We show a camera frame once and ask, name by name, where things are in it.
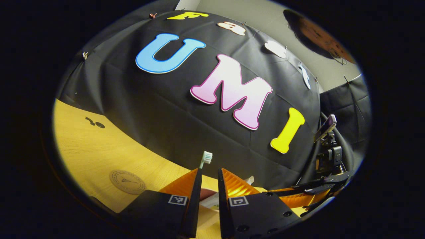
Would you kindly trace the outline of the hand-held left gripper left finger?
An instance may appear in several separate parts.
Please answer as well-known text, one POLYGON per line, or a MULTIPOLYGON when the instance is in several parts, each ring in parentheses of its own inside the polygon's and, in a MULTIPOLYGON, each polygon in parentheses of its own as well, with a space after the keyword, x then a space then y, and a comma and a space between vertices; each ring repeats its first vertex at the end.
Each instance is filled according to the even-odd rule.
POLYGON ((145 190, 119 213, 138 239, 189 239, 197 232, 202 170, 196 168, 159 192, 145 190))

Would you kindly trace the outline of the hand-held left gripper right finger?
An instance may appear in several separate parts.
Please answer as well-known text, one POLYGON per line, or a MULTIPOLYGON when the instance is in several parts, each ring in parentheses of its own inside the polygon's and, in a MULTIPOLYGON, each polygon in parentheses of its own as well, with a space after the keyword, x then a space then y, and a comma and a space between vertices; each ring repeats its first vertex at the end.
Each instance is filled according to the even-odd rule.
POLYGON ((265 239, 301 222, 275 193, 230 197, 224 169, 217 171, 222 239, 265 239))

